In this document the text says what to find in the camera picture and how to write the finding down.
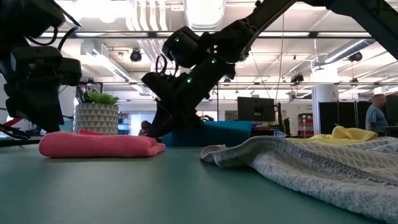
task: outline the gray towel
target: gray towel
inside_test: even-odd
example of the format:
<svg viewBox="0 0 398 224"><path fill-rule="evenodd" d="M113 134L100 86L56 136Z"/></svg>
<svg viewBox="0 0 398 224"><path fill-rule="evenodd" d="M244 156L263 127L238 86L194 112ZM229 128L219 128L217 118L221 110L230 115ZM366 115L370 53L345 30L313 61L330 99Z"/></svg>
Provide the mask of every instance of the gray towel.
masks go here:
<svg viewBox="0 0 398 224"><path fill-rule="evenodd" d="M204 161L249 166L268 179L337 207L398 223L398 139L344 146L257 136L241 145L208 146Z"/></svg>

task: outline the white geometric planter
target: white geometric planter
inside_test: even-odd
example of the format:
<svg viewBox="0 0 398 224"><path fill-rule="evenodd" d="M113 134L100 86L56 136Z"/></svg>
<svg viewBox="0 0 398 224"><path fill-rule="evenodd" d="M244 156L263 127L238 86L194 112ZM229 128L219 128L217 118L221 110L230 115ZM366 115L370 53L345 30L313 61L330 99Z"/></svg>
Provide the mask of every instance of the white geometric planter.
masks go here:
<svg viewBox="0 0 398 224"><path fill-rule="evenodd" d="M118 134L119 108L101 103L80 103L76 106L73 131L81 129L103 134Z"/></svg>

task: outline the black monitor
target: black monitor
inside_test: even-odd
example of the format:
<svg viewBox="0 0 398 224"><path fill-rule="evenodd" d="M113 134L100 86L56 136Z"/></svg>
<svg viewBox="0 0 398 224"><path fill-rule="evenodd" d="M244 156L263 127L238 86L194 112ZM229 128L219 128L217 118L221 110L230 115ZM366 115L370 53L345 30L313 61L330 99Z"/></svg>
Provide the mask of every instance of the black monitor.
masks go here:
<svg viewBox="0 0 398 224"><path fill-rule="evenodd" d="M238 97L239 121L275 121L274 99Z"/></svg>

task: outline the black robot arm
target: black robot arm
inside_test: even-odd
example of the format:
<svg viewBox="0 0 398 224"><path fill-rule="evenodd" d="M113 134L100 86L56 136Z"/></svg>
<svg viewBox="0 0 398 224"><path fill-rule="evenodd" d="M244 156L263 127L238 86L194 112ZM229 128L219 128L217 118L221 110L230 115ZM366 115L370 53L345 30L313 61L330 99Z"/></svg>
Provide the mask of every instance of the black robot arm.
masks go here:
<svg viewBox="0 0 398 224"><path fill-rule="evenodd" d="M64 15L76 26L64 35L58 48L51 47L65 22ZM49 43L34 40L51 27L54 37ZM81 77L80 62L62 57L60 50L79 27L53 0L0 0L0 74L6 80L9 116L28 119L48 132L60 130L63 117L58 89L60 85L76 86Z"/></svg>
<svg viewBox="0 0 398 224"><path fill-rule="evenodd" d="M223 30L202 36L188 27L174 32L163 53L184 68L179 77L147 73L142 81L157 95L157 112L148 136L160 137L182 126L199 126L195 107L224 76L234 78L236 62L245 60L250 48L268 26L296 1L257 1L253 13ZM351 16L386 50L398 58L398 13L384 0L306 0L312 6L326 6L337 14Z"/></svg>

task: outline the man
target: man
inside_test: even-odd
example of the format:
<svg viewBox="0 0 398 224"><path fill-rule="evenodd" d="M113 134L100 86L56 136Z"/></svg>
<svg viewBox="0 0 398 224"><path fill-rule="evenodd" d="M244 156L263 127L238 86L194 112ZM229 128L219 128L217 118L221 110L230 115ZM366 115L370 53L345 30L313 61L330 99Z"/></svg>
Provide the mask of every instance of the man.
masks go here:
<svg viewBox="0 0 398 224"><path fill-rule="evenodd" d="M386 104L386 96L384 94L376 94L373 96L372 105L366 112L366 130L380 131L388 126L386 117L381 108Z"/></svg>
<svg viewBox="0 0 398 224"><path fill-rule="evenodd" d="M148 133L150 126L151 124L149 121L143 121L141 123L141 130L139 131L138 135L146 135Z"/></svg>

